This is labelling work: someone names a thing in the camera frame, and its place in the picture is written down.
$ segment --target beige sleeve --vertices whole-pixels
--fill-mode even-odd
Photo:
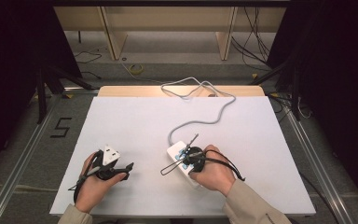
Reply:
[[[233,224],[290,224],[287,217],[264,201],[245,183],[236,180],[223,207]]]
[[[69,204],[65,212],[58,221],[58,224],[91,224],[92,216],[87,213],[80,212],[76,207]]]

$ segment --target power cord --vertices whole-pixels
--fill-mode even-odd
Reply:
[[[195,80],[195,81],[199,84],[199,86],[196,87],[196,88],[195,88],[194,90],[192,90],[191,92],[189,92],[188,94],[181,95],[181,94],[178,94],[178,93],[175,93],[175,92],[173,92],[173,91],[169,91],[169,90],[165,89],[166,86],[179,84],[179,83],[182,83],[182,82],[187,81],[187,80],[190,80],[190,79]],[[194,78],[194,77],[187,77],[187,78],[184,78],[184,79],[179,80],[179,81],[162,84],[160,87],[161,87],[161,90],[162,90],[162,91],[169,92],[169,93],[171,93],[171,94],[173,94],[173,95],[175,95],[175,96],[178,96],[178,97],[180,97],[180,98],[182,98],[182,99],[184,99],[184,98],[190,96],[194,91],[198,90],[198,89],[201,88],[201,87],[206,88],[206,89],[209,89],[209,90],[212,90],[216,96],[217,96],[217,93],[219,92],[219,93],[221,93],[221,94],[229,95],[229,96],[232,97],[232,99],[231,99],[229,102],[227,102],[226,104],[224,104],[224,105],[222,106],[222,108],[220,109],[219,114],[218,114],[216,120],[213,120],[213,121],[191,120],[191,121],[185,122],[185,123],[183,123],[183,124],[181,124],[181,125],[175,127],[174,129],[172,129],[172,130],[170,131],[170,133],[168,134],[168,143],[170,144],[170,146],[173,145],[173,142],[172,142],[172,134],[173,134],[176,130],[178,130],[178,129],[180,129],[180,128],[183,128],[183,127],[185,127],[186,125],[189,125],[189,124],[195,124],[195,123],[198,123],[198,124],[215,124],[215,123],[219,122],[220,119],[222,118],[223,112],[224,112],[224,110],[226,109],[226,107],[227,107],[228,105],[231,105],[232,103],[234,103],[235,100],[237,99],[237,98],[235,97],[235,95],[233,95],[233,94],[230,94],[230,93],[227,93],[227,92],[218,90],[218,89],[215,88],[214,85],[212,85],[209,81],[199,82],[199,81],[198,81],[196,78]]]

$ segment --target black cable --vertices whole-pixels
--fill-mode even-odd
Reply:
[[[337,218],[336,214],[334,213],[333,208],[327,202],[327,200],[322,195],[322,193],[319,190],[316,189],[316,187],[307,179],[307,177],[305,175],[303,175],[301,172],[298,172],[298,173],[301,175],[302,178],[304,178],[310,184],[310,186],[316,191],[316,193],[318,193],[319,197],[321,197],[322,201],[327,206],[327,208],[330,211],[330,213],[333,215],[333,218],[336,221],[336,223],[339,224],[338,218]]]
[[[92,73],[92,72],[81,72],[81,73],[91,74],[91,75],[93,75],[93,76],[97,77],[98,79],[103,79],[102,77],[97,76],[97,75],[95,75],[95,74],[94,74],[94,73]]]
[[[258,22],[259,22],[258,15],[259,15],[260,9],[259,9],[259,7],[255,7],[255,21],[254,21],[254,23],[251,22],[251,19],[250,19],[249,14],[248,14],[248,12],[246,10],[246,7],[244,7],[243,9],[244,9],[245,15],[246,15],[246,17],[248,19],[249,25],[252,28],[251,33],[249,34],[246,43],[248,42],[251,34],[252,33],[255,34],[255,37],[256,37],[256,40],[257,40],[257,45],[258,45],[258,48],[260,50],[260,54],[261,54],[261,56],[263,57],[263,59],[265,61],[266,56],[267,57],[269,56],[269,48],[267,48],[267,46],[264,44],[264,41],[262,40],[261,36],[258,33]]]
[[[94,58],[94,59],[91,59],[91,60],[89,60],[89,61],[86,61],[86,62],[78,62],[78,61],[76,61],[77,63],[90,63],[90,62],[92,62],[92,61],[95,61],[95,60],[97,60],[97,59],[103,57],[102,54],[90,53],[90,52],[87,52],[87,51],[81,51],[80,53],[74,55],[74,57],[77,57],[77,56],[79,56],[79,55],[82,54],[82,53],[88,53],[88,54],[91,54],[91,55],[96,55],[97,57]]]

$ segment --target floor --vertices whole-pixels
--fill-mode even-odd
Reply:
[[[104,41],[104,34],[100,32],[82,32],[79,43],[77,32],[66,32],[68,41],[83,73],[83,79],[94,86],[102,85],[158,85],[150,81],[178,80],[184,77],[198,77],[211,80],[213,84],[246,85],[254,75],[262,76],[268,69],[256,60],[246,59],[244,64],[242,54],[234,48],[230,49],[227,61],[221,61],[217,43],[213,33],[130,33],[120,60],[112,61]],[[234,34],[235,38],[244,43],[248,34]],[[268,48],[273,41],[274,34],[262,34],[263,41]],[[251,39],[248,49],[262,57],[257,42]],[[144,72],[135,77],[131,76],[124,66],[131,64],[144,66]],[[274,91],[276,78],[262,84],[265,92]],[[13,194],[3,203],[3,213],[0,223],[57,223],[58,218],[51,216],[49,208],[54,202],[57,188],[73,148],[87,116],[92,97],[96,91],[78,90],[78,86],[63,80],[65,87],[71,89],[65,97],[48,94],[50,113],[46,125],[37,125],[37,97],[33,98],[29,107],[24,111],[16,131],[7,143],[7,149],[0,154],[0,189],[11,177],[11,172],[19,158],[23,158],[24,151],[32,151],[21,173],[17,187]],[[309,110],[304,108],[304,115],[300,122],[294,121],[290,111],[283,109],[276,101],[271,100],[277,111],[279,121],[287,145],[291,150],[298,171],[309,181],[304,184],[317,210],[312,217],[293,217],[298,223],[335,223],[333,213],[323,202],[320,195],[312,187],[326,196],[335,199],[334,202],[343,204],[342,209],[335,209],[340,223],[358,223],[358,190],[340,164],[334,157],[323,130],[314,117],[308,118]],[[70,127],[64,138],[52,138],[61,134],[55,126],[61,118],[71,118],[62,121],[62,125]],[[304,132],[297,132],[300,127]],[[307,136],[308,142],[299,136]],[[319,160],[311,162],[311,149]],[[322,174],[315,170],[322,168]],[[329,183],[321,181],[327,176]],[[96,217],[94,223],[108,222],[107,217]],[[121,219],[119,223],[170,223],[168,219]],[[226,218],[195,219],[194,223],[228,223]]]

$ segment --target white table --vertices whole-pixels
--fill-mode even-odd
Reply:
[[[144,88],[156,91],[159,87]],[[237,95],[246,88],[240,87]],[[84,160],[108,144],[121,154],[117,168],[130,162],[134,166],[130,178],[114,186],[91,211],[93,215],[223,217],[222,195],[204,188],[193,189],[178,170],[165,176],[159,171],[171,163],[166,153],[168,132],[185,121],[215,119],[228,100],[227,97],[189,100],[164,96],[95,97],[50,213],[59,216],[68,203],[73,203],[73,191],[68,189],[76,183]],[[267,97],[238,97],[227,107],[219,123],[185,126],[173,134],[172,140],[187,143],[195,133],[200,136],[193,146],[219,147],[246,176],[246,183],[271,205],[286,215],[315,214]]]

